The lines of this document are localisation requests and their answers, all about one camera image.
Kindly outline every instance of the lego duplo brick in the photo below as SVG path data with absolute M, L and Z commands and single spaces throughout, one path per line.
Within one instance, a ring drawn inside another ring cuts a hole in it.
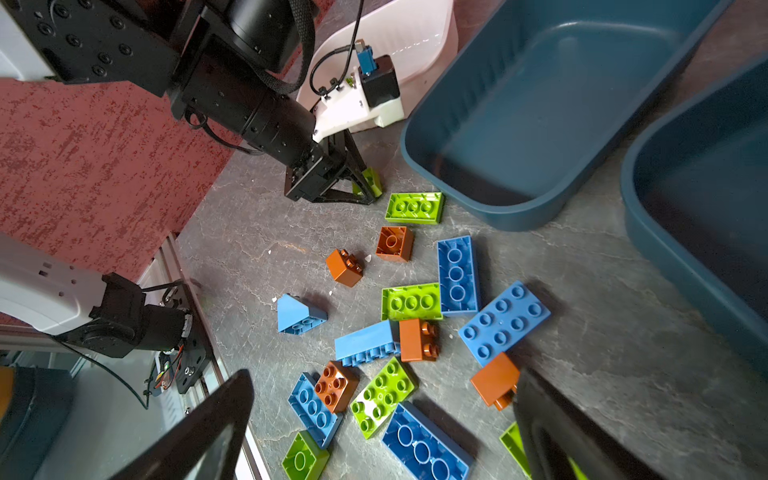
M 328 448 L 333 435 L 341 424 L 342 413 L 331 413 L 315 395 L 315 379 L 309 373 L 302 373 L 288 397 L 288 403 L 317 445 Z
M 520 465 L 520 469 L 525 473 L 525 476 L 530 478 L 531 467 L 528 464 L 528 457 L 525 455 L 525 450 L 523 449 L 523 439 L 520 436 L 518 423 L 515 422 L 510 425 L 498 439 L 502 441 L 502 445 L 507 449 L 507 452 L 509 452 L 509 454 L 512 455 L 512 458 L 514 458 L 518 465 Z M 572 458 L 568 458 L 568 461 L 571 463 L 571 468 L 576 475 L 576 480 L 588 480 L 587 476 L 581 471 Z
M 437 243 L 440 282 L 440 311 L 444 316 L 478 311 L 478 266 L 472 238 L 440 240 Z
M 400 320 L 400 359 L 403 362 L 434 362 L 440 353 L 436 327 L 426 320 Z
M 413 378 L 397 357 L 389 360 L 352 403 L 352 414 L 362 435 L 370 439 L 415 388 Z
M 317 480 L 328 463 L 330 454 L 321 450 L 308 431 L 302 430 L 283 460 L 283 470 L 289 480 Z
M 317 398 L 332 413 L 343 412 L 352 400 L 359 380 L 341 362 L 330 361 L 315 384 Z
M 362 171 L 362 176 L 366 179 L 368 186 L 371 187 L 373 196 L 376 198 L 381 197 L 382 193 L 384 193 L 384 190 L 382 189 L 382 181 L 379 178 L 379 172 L 373 170 L 371 167 L 368 167 Z M 360 190 L 357 184 L 353 183 L 352 193 L 355 195 L 362 195 L 362 190 Z
M 333 279 L 343 285 L 355 286 L 362 278 L 362 267 L 355 256 L 344 249 L 334 250 L 326 258 L 326 265 Z
M 396 223 L 437 225 L 442 217 L 441 192 L 426 194 L 392 194 L 384 219 Z
M 459 336 L 482 366 L 506 352 L 550 315 L 521 282 L 515 282 L 459 330 Z
M 416 478 L 465 480 L 473 459 L 410 402 L 397 405 L 382 442 Z
M 336 360 L 358 366 L 400 354 L 400 328 L 395 322 L 378 322 L 336 339 Z
M 470 379 L 487 406 L 494 405 L 501 411 L 512 401 L 518 391 L 520 370 L 506 353 L 497 355 L 488 365 Z
M 440 285 L 393 286 L 382 290 L 382 320 L 440 320 Z
M 390 262 L 411 260 L 413 232 L 408 227 L 382 227 L 379 242 L 376 244 L 376 256 Z
M 277 300 L 277 331 L 301 335 L 328 320 L 328 314 L 306 300 L 283 294 Z

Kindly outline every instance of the yellow object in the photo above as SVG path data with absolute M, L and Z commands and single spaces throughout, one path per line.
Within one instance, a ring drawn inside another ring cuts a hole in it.
M 9 366 L 0 366 L 0 419 L 5 416 L 5 411 L 11 405 L 13 397 L 13 369 Z

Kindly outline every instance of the plastic tub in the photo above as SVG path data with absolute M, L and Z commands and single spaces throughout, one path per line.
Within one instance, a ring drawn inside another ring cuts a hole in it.
M 653 123 L 627 152 L 627 232 L 768 376 L 768 56 Z
M 539 227 L 729 4 L 507 0 L 413 112 L 403 156 L 493 227 Z
M 325 40 L 312 57 L 312 66 L 334 48 L 349 45 L 354 26 L 351 23 Z M 453 0 L 393 0 L 360 19 L 357 38 L 371 45 L 375 57 L 392 57 L 407 118 L 458 51 Z M 345 54 L 324 61 L 315 73 L 315 87 L 327 86 L 331 78 L 338 78 L 345 61 Z M 353 54 L 349 69 L 358 66 L 357 55 Z M 319 100 L 310 88 L 309 75 L 296 100 L 308 110 Z M 372 127 L 375 127 L 373 121 L 367 121 L 350 130 Z

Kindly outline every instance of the blue slope brick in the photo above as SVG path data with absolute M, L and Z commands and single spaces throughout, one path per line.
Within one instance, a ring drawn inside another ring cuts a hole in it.
M 288 293 L 277 300 L 277 331 L 301 335 L 328 320 L 328 314 Z

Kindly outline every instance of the brown lego brick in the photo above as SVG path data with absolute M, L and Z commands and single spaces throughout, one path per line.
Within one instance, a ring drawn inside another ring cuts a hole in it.
M 362 267 L 357 263 L 355 256 L 344 249 L 334 250 L 326 258 L 326 264 L 333 279 L 344 285 L 355 286 L 362 278 Z
M 403 362 L 437 360 L 435 326 L 420 319 L 400 320 L 400 359 Z
M 407 262 L 411 260 L 413 249 L 413 231 L 408 227 L 382 227 L 379 233 L 379 243 L 376 245 L 376 255 L 390 262 Z
M 496 409 L 502 410 L 517 393 L 519 379 L 520 370 L 502 352 L 477 372 L 471 381 L 487 406 L 495 405 Z
M 355 394 L 358 382 L 352 370 L 342 366 L 341 362 L 331 361 L 315 384 L 315 393 L 332 413 L 343 412 Z

